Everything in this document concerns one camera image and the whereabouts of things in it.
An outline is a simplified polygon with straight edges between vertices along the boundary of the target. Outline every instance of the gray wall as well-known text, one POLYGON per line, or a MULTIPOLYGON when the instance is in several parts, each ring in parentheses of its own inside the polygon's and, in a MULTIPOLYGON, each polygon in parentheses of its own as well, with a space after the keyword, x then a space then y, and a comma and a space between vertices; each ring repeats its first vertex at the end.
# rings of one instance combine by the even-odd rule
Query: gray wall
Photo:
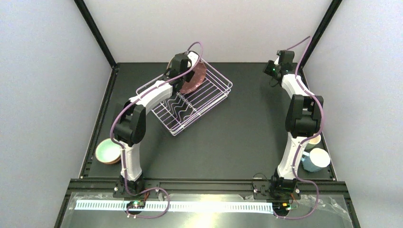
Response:
POLYGON ((402 25, 401 0, 343 1, 305 67, 364 228, 403 222, 402 25))
POLYGON ((167 62, 197 40, 209 62, 267 62, 313 34, 330 2, 86 0, 117 62, 167 62))
POLYGON ((111 69, 74 1, 0 10, 0 227, 53 227, 111 69))

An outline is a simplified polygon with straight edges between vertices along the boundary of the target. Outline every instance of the dish rack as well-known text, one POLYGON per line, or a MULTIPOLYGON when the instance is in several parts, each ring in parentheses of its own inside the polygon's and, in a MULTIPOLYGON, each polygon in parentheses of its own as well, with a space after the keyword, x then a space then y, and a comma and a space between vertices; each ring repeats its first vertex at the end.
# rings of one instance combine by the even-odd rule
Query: dish rack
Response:
MULTIPOLYGON (((203 83, 189 94, 176 93, 169 99, 162 101, 152 112, 173 135, 179 134, 190 124, 199 119, 207 111, 223 101, 231 91, 232 82, 201 59, 207 67, 206 78, 203 83)), ((139 95, 155 78, 136 90, 139 95)))

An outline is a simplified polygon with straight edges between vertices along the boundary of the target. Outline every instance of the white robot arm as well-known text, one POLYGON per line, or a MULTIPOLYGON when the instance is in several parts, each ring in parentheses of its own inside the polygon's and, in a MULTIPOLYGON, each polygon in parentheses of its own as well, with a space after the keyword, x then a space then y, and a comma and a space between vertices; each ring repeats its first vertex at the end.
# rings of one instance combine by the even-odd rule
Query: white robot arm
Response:
MULTIPOLYGON (((302 95, 302 96, 309 96, 307 93, 304 92, 304 90, 301 89, 301 87, 298 85, 297 80, 300 81, 300 83, 303 85, 303 87, 308 91, 308 89, 305 87, 304 83, 301 81, 301 76, 297 76, 295 78, 294 74, 287 74, 283 76, 282 82, 281 82, 281 87, 283 87, 290 98, 292 98, 293 95, 302 95)), ((288 139, 287 139, 287 145, 286 149, 284 150, 284 155, 283 159, 281 160, 280 164, 277 167, 277 172, 280 177, 284 177, 284 179, 292 180, 295 178, 293 172, 292 172, 292 161, 294 159, 295 154, 297 153, 297 148, 300 142, 307 137, 305 136, 297 136, 293 137, 290 132, 288 132, 288 139)), ((299 167, 299 161, 301 160, 302 157, 302 151, 305 150, 305 147, 307 146, 308 141, 303 143, 301 148, 300 148, 300 153, 297 156, 297 163, 295 164, 295 170, 298 170, 299 167)))
POLYGON ((193 76, 192 67, 197 64, 199 55, 193 51, 180 53, 171 60, 170 67, 152 86, 124 104, 118 104, 114 119, 118 120, 113 134, 124 150, 121 153, 121 181, 130 188, 127 192, 140 192, 144 180, 140 166, 140 145, 146 131, 146 116, 161 101, 177 93, 185 82, 193 76))
MULTIPOLYGON (((156 81, 154 86, 159 86, 165 81, 156 81)), ((150 110, 152 110, 155 106, 157 106, 161 101, 168 99, 169 97, 172 96, 172 85, 170 84, 165 84, 157 89, 154 89, 153 91, 149 92, 154 86, 144 90, 141 94, 134 96, 130 98, 130 102, 134 102, 137 99, 139 99, 142 95, 146 94, 143 98, 141 98, 136 105, 142 105, 145 107, 145 115, 147 115, 150 110)), ((141 166, 140 166, 140 143, 134 144, 132 146, 129 146, 128 144, 123 143, 125 146, 125 163, 126 163, 126 168, 127 168, 127 180, 128 181, 135 181, 137 180, 140 175, 142 174, 141 166)), ((122 171, 120 174, 124 177, 125 176, 125 171, 122 167, 122 171)))
MULTIPOLYGON (((320 110, 311 97, 314 96, 313 93, 301 81, 301 76, 295 75, 292 63, 294 52, 282 50, 278 51, 277 55, 277 60, 270 60, 263 72, 281 83, 291 102, 285 124, 288 132, 287 145, 281 163, 270 181, 269 191, 275 198, 289 196, 294 191, 297 181, 293 170, 297 173, 302 152, 308 143, 305 139, 317 133, 321 123, 320 110)), ((323 105, 323 98, 316 95, 315 97, 323 105)))

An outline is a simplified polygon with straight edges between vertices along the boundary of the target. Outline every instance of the light blue mug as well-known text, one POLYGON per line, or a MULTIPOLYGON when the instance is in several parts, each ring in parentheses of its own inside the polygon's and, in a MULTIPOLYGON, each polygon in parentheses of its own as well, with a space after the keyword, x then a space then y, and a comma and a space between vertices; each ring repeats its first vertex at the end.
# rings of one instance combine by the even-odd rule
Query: light blue mug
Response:
POLYGON ((302 167, 308 172, 317 172, 330 164, 329 154, 320 148, 314 148, 311 152, 302 152, 302 167))

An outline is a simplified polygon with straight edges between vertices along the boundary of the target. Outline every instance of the bowl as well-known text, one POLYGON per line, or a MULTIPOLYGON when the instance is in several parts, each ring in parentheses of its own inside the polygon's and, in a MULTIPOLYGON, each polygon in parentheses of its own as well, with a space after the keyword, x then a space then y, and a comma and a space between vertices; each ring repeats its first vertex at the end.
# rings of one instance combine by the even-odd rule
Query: bowl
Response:
POLYGON ((115 164, 120 161, 121 149, 111 139, 105 139, 96 147, 95 157, 104 164, 115 164))

